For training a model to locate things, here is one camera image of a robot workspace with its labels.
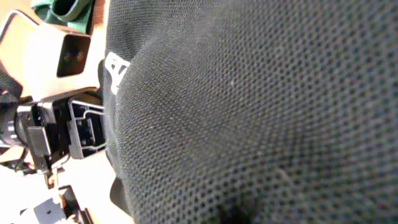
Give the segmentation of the green cloth bag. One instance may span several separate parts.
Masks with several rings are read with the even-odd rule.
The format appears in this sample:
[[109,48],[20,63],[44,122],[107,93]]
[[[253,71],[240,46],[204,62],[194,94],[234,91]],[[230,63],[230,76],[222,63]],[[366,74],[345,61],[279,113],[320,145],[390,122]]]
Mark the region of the green cloth bag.
[[89,34],[94,0],[31,0],[30,7],[44,22]]

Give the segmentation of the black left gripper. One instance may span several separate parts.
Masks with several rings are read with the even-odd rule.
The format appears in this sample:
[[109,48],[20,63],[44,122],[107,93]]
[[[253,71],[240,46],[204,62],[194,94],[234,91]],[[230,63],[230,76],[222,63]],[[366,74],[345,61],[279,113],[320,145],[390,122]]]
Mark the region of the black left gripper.
[[21,157],[12,169],[47,173],[66,155],[84,159],[106,149],[103,115],[102,101],[92,93],[2,102],[1,148],[20,146],[31,154],[32,167]]

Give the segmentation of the black garment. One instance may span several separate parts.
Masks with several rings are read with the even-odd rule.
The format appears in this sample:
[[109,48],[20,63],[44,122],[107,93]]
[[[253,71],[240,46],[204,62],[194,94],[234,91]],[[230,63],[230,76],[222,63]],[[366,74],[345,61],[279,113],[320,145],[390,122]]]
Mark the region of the black garment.
[[136,223],[396,223],[396,1],[111,1]]

